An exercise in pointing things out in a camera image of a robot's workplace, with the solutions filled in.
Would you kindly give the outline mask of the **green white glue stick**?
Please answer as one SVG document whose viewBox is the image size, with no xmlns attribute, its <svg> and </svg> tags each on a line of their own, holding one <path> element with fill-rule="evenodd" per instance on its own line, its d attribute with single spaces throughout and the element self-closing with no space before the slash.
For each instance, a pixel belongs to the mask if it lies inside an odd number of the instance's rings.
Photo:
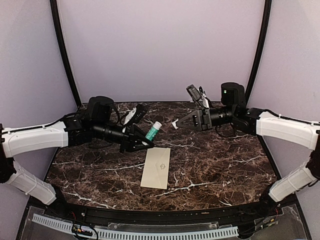
<svg viewBox="0 0 320 240">
<path fill-rule="evenodd" d="M 148 139 L 149 141 L 153 141 L 153 139 L 155 138 L 156 134 L 159 132 L 161 127 L 162 127 L 162 124 L 160 122 L 156 121 L 152 125 L 152 127 L 150 128 L 148 133 L 145 135 L 145 138 Z"/>
</svg>

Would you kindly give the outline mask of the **black front rail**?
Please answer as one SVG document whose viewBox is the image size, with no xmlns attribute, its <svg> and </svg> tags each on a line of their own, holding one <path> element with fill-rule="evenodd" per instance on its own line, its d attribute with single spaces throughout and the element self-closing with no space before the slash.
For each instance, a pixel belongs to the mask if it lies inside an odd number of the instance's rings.
<svg viewBox="0 0 320 240">
<path fill-rule="evenodd" d="M 56 217 L 70 218 L 87 224 L 106 226 L 119 224 L 198 224 L 218 222 L 220 224 L 251 224 L 255 220 L 275 215 L 275 208 L 267 208 L 259 202 L 238 206 L 184 211 L 135 211 L 115 210 L 67 204 L 68 211 L 60 214 L 47 208 L 46 213 Z"/>
</svg>

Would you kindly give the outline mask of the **white glue stick cap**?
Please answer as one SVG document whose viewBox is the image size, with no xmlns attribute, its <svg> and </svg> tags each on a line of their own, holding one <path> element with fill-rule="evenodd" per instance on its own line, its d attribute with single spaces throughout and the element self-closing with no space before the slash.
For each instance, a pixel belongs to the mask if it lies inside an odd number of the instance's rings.
<svg viewBox="0 0 320 240">
<path fill-rule="evenodd" d="M 177 130 L 178 129 L 178 127 L 177 127 L 177 122 L 176 121 L 173 121 L 172 123 L 172 126 Z"/>
</svg>

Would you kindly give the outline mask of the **black right frame post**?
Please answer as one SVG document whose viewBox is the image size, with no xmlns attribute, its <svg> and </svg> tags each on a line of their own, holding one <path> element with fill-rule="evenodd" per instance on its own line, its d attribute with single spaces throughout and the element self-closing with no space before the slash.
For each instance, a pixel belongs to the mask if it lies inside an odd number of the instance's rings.
<svg viewBox="0 0 320 240">
<path fill-rule="evenodd" d="M 266 41 L 266 36 L 268 32 L 268 26 L 269 26 L 269 20 L 270 20 L 270 15 L 271 15 L 271 8 L 272 8 L 272 0 L 265 0 L 264 1 L 264 7 L 263 7 L 263 14 L 262 14 L 262 20 L 261 20 L 261 26 L 260 26 L 260 31 L 259 31 L 259 37 L 258 37 L 258 42 L 256 46 L 256 51 L 252 63 L 252 68 L 250 71 L 250 75 L 248 78 L 248 83 L 246 86 L 245 90 L 245 99 L 246 103 L 249 102 L 253 87 L 256 81 L 256 77 L 258 74 L 264 46 L 265 46 L 265 41 Z"/>
</svg>

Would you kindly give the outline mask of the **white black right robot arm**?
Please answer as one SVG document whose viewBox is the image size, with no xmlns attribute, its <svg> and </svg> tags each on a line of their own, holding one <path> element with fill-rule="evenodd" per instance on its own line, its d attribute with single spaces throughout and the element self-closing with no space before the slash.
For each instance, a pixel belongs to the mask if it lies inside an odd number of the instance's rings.
<svg viewBox="0 0 320 240">
<path fill-rule="evenodd" d="M 179 128 L 207 131 L 230 124 L 233 129 L 252 136 L 272 137 L 304 146 L 311 150 L 305 161 L 290 174 L 269 186 L 255 205 L 255 213 L 266 217 L 275 203 L 316 183 L 320 179 L 320 124 L 277 114 L 269 109 L 248 108 L 245 88 L 235 82 L 221 85 L 222 107 L 211 107 L 202 88 L 186 88 L 192 100 L 200 107 L 176 122 Z"/>
</svg>

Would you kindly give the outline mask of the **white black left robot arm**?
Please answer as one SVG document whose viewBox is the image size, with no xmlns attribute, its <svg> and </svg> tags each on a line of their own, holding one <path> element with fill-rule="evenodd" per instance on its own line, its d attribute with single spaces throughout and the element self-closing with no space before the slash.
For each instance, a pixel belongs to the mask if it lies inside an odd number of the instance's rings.
<svg viewBox="0 0 320 240">
<path fill-rule="evenodd" d="M 116 143 L 121 153 L 136 152 L 154 147 L 137 123 L 146 114 L 138 104 L 126 123 L 118 113 L 114 101 L 105 96 L 89 99 L 86 109 L 69 113 L 48 124 L 0 129 L 0 182 L 14 186 L 30 195 L 60 218 L 67 218 L 70 206 L 57 186 L 46 183 L 25 170 L 14 156 L 49 148 L 80 146 L 93 139 Z"/>
</svg>

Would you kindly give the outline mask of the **cream paper envelope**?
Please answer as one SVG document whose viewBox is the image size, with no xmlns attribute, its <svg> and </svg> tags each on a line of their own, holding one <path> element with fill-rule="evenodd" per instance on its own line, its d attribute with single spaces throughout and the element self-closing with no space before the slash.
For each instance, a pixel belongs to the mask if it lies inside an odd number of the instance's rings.
<svg viewBox="0 0 320 240">
<path fill-rule="evenodd" d="M 140 186 L 166 190 L 168 187 L 170 148 L 153 147 L 147 150 Z"/>
</svg>

